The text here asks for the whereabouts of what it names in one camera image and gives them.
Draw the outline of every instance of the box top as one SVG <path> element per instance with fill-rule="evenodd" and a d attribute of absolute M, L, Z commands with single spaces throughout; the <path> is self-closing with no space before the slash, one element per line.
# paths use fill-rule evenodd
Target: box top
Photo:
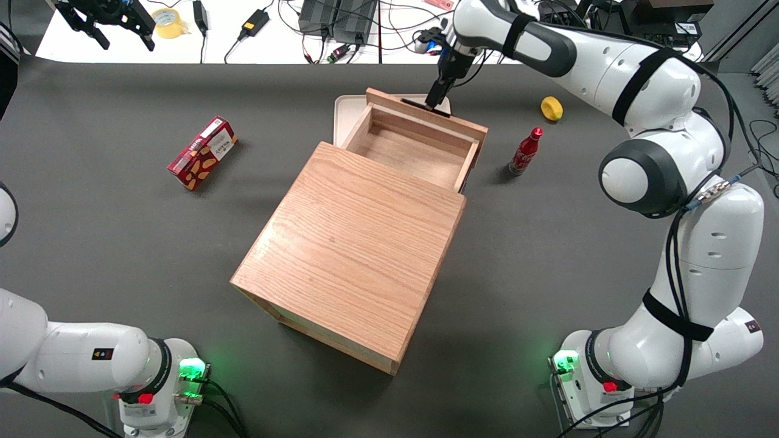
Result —
<path fill-rule="evenodd" d="M 465 197 L 321 143 L 231 283 L 400 361 Z"/>

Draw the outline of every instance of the open drawer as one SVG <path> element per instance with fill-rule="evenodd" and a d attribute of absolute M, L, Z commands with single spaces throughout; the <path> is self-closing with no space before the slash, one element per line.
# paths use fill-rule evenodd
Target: open drawer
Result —
<path fill-rule="evenodd" d="M 459 192 L 487 129 L 368 88 L 368 106 L 341 146 L 372 161 Z"/>

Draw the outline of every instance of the gray mat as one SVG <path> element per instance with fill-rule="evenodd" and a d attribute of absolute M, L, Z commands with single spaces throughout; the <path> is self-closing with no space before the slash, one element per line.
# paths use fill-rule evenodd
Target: gray mat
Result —
<path fill-rule="evenodd" d="M 21 209 L 17 236 L 0 251 L 0 284 L 39 302 L 51 320 L 112 321 L 191 341 L 254 437 L 553 437 L 546 356 L 573 330 L 627 320 L 654 279 L 668 220 L 606 199 L 597 167 L 626 133 L 527 68 L 486 66 L 450 94 L 460 117 L 490 133 L 397 377 L 278 325 L 227 283 L 316 144 L 331 140 L 335 98 L 368 86 L 425 93 L 435 74 L 432 65 L 27 58 L 0 122 L 0 178 Z M 701 103 L 724 121 L 709 85 Z M 556 125 L 538 110 L 547 95 L 565 106 Z M 216 114 L 240 145 L 189 193 L 165 167 Z M 503 166 L 536 125 L 546 130 L 539 154 L 522 179 L 507 182 Z M 725 173 L 748 165 L 737 142 Z M 777 202 L 762 176 L 747 182 Z M 742 303 L 766 346 L 735 369 L 688 383 L 669 403 L 660 436 L 775 434 L 779 240 L 775 210 L 766 211 Z M 57 399 L 103 418 L 98 395 Z M 0 436 L 96 436 L 21 397 L 2 395 L 0 407 Z M 192 438 L 230 435 L 198 409 Z"/>

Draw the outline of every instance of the yellow tape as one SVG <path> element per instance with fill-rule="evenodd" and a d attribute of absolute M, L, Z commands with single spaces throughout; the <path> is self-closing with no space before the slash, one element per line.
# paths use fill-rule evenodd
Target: yellow tape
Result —
<path fill-rule="evenodd" d="M 162 8 L 151 14 L 151 17 L 157 24 L 154 27 L 157 35 L 162 38 L 171 39 L 188 33 L 187 23 L 184 23 L 175 9 Z"/>

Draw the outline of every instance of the lemon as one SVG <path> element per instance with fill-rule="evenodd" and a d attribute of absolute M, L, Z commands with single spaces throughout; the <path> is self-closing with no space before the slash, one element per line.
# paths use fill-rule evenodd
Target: lemon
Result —
<path fill-rule="evenodd" d="M 557 122 L 562 118 L 562 104 L 552 96 L 546 97 L 541 102 L 541 112 L 548 120 Z"/>

